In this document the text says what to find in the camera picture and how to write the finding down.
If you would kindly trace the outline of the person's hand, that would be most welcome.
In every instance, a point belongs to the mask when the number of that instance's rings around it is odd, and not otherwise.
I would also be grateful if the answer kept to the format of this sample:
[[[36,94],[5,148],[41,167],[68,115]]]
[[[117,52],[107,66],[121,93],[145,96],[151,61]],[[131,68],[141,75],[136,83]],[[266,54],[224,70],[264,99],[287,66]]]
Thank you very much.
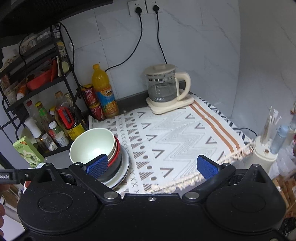
[[[6,211],[4,209],[4,206],[2,204],[0,204],[0,228],[3,227],[4,225],[4,218],[3,216],[5,216],[6,214]]]

